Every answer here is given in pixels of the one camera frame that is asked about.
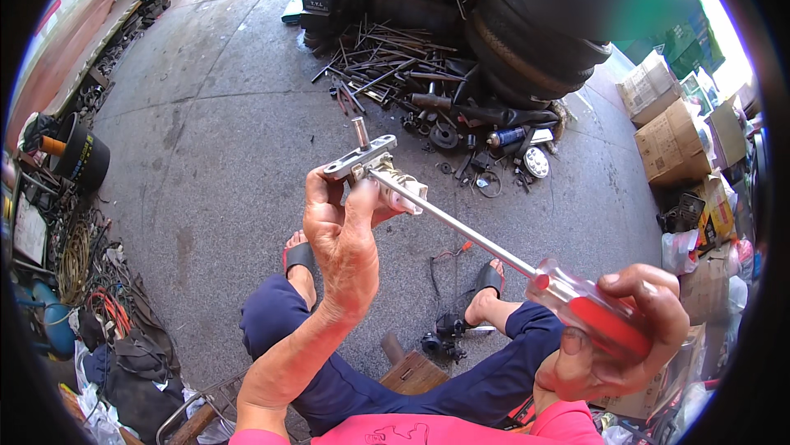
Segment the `cardboard box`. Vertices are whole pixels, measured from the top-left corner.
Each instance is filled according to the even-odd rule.
[[[631,121],[641,127],[683,97],[675,74],[664,57],[652,51],[639,66],[617,85]]]
[[[679,397],[686,387],[691,369],[697,367],[705,345],[705,324],[691,327],[680,351],[650,380],[647,388],[635,394],[602,397],[590,404],[609,413],[636,419],[649,419],[667,403]]]
[[[708,174],[702,183],[692,188],[692,192],[705,200],[705,208],[699,216],[699,236],[697,236],[697,250],[707,252],[716,246],[736,238],[735,218],[727,202],[724,177],[716,171]]]
[[[686,102],[678,99],[656,119],[639,129],[637,142],[647,181],[669,186],[699,181],[711,172],[710,162],[697,134]]]
[[[694,272],[680,276],[680,303],[692,324],[727,320],[729,253],[730,243],[725,243],[701,256]]]
[[[716,163],[726,169],[746,156],[746,138],[732,108],[732,99],[714,109],[708,118],[716,144]]]

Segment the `left hand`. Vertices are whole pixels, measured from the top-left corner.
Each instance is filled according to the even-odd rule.
[[[372,228],[398,215],[379,204],[379,183],[356,183],[341,206],[344,185],[330,180],[324,166],[313,169],[305,184],[302,227],[324,276],[324,310],[360,320],[379,289],[379,251]]]
[[[653,348],[644,361],[625,364],[594,348],[583,331],[567,327],[560,349],[549,355],[535,374],[538,391],[555,392],[564,401],[632,394],[645,388],[686,340],[689,317],[678,299],[677,277],[671,273],[636,263],[604,275],[598,287],[636,305],[652,330]]]

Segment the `knee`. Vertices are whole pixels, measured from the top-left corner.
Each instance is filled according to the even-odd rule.
[[[269,276],[244,301],[239,328],[252,359],[288,337],[310,316],[304,299],[280,274]]]

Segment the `tire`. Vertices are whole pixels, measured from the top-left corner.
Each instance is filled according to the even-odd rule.
[[[488,69],[483,69],[483,79],[485,79],[491,91],[513,109],[546,109],[551,104],[551,101],[532,100],[529,95],[514,90],[510,85],[499,79],[497,75],[489,72]]]
[[[502,42],[501,39],[499,39],[488,29],[488,27],[480,19],[479,14],[472,15],[472,22],[474,23],[477,33],[483,39],[483,42],[485,42],[488,47],[491,48],[491,50],[494,51],[497,56],[499,56],[499,58],[504,60],[518,73],[529,79],[534,84],[542,86],[543,88],[553,92],[564,92],[567,94],[568,92],[575,92],[582,88],[587,78],[589,78],[584,78],[581,83],[564,83],[562,80],[543,72],[542,70],[538,69],[538,67],[532,65],[527,60],[514,53],[504,42]]]
[[[568,57],[578,57],[588,63],[589,66],[600,65],[604,63],[611,55],[611,44],[606,45],[594,44],[586,39],[579,39],[568,35],[560,34],[547,27],[538,26],[532,16],[529,15],[525,6],[524,0],[501,0],[505,6],[509,6],[513,13],[518,16],[524,23],[530,25],[532,35],[536,37],[538,33],[541,34],[540,38],[543,44],[554,45],[553,49],[564,50],[567,52]]]
[[[550,101],[552,99],[559,99],[565,96],[564,92],[555,92],[548,90],[545,87],[539,86],[526,77],[521,75],[513,67],[503,61],[491,48],[483,42],[480,34],[475,30],[475,26],[471,22],[466,23],[465,27],[466,40],[472,51],[477,55],[482,67],[488,69],[490,72],[496,74],[500,80],[507,80],[508,86],[518,93],[525,95],[534,95],[539,99]]]
[[[476,12],[510,50],[544,72],[566,83],[583,82],[593,74],[594,64],[579,56],[568,56],[565,49],[556,49],[556,44],[544,42],[542,31],[536,31],[500,0],[480,0],[472,15]]]

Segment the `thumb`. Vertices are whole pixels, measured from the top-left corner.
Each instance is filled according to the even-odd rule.
[[[370,220],[379,203],[379,182],[367,178],[355,184],[345,203],[343,229],[370,231]]]
[[[562,331],[559,351],[553,369],[542,369],[536,380],[542,388],[544,384],[553,386],[547,390],[557,393],[565,401],[580,400],[593,384],[593,344],[587,334],[576,327],[566,327]]]

